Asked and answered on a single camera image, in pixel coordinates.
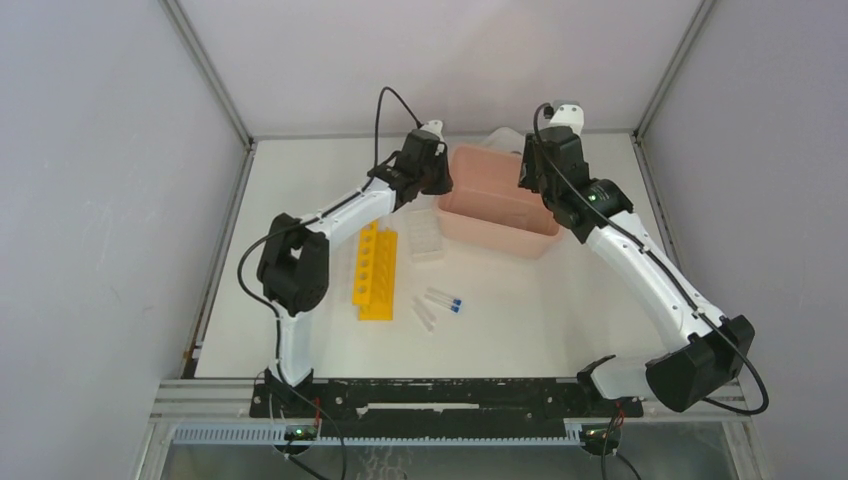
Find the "translucent white bin lid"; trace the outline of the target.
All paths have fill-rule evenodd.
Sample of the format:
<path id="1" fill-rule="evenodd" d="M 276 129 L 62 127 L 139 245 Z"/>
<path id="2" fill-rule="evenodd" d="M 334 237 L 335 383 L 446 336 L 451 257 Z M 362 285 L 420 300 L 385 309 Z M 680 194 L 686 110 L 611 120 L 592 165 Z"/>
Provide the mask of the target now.
<path id="1" fill-rule="evenodd" d="M 509 127 L 500 127 L 480 142 L 480 146 L 490 150 L 522 155 L 525 135 Z"/>

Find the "pink plastic storage bin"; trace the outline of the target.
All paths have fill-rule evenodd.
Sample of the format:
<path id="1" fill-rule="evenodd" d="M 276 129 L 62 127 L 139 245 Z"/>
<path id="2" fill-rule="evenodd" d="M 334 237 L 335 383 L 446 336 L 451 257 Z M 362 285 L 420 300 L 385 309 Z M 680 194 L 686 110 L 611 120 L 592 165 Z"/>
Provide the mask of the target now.
<path id="1" fill-rule="evenodd" d="M 442 234 L 455 241 L 538 259 L 564 229 L 541 197 L 518 186 L 521 157 L 464 144 L 451 153 L 452 191 L 433 205 Z"/>

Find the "yellow test tube rack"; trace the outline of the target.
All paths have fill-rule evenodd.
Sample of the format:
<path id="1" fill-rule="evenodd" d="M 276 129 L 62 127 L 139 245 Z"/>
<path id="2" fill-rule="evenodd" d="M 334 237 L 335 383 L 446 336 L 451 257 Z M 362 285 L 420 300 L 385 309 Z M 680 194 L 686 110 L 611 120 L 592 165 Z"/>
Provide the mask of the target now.
<path id="1" fill-rule="evenodd" d="M 378 220 L 360 231 L 352 289 L 360 321 L 393 319 L 397 240 L 397 232 L 381 229 Z"/>

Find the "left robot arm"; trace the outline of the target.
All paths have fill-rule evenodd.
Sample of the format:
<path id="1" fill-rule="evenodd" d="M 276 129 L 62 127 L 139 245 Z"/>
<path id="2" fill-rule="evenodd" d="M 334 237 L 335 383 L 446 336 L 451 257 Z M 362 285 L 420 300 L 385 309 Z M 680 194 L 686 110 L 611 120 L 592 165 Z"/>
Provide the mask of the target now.
<path id="1" fill-rule="evenodd" d="M 412 130 L 400 150 L 367 173 L 365 184 L 309 219 L 280 214 L 263 238 L 257 279 L 264 301 L 277 314 L 275 359 L 269 367 L 281 383 L 274 404 L 290 417 L 311 407 L 311 317 L 329 287 L 330 257 L 367 224 L 389 215 L 420 195 L 442 195 L 453 182 L 443 122 L 431 120 Z"/>

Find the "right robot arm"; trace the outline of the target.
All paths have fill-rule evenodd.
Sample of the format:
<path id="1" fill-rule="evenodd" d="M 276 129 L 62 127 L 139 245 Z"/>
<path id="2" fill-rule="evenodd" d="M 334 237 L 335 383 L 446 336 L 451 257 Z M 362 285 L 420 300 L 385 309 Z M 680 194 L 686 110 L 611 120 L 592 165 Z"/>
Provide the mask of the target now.
<path id="1" fill-rule="evenodd" d="M 670 264 L 619 186 L 591 176 L 572 128 L 526 135 L 519 185 L 539 194 L 554 220 L 623 279 L 664 346 L 647 358 L 608 355 L 589 364 L 578 375 L 587 381 L 577 391 L 582 410 L 602 416 L 618 399 L 649 396 L 674 412 L 703 402 L 748 414 L 712 396 L 749 366 L 753 325 L 727 317 Z"/>

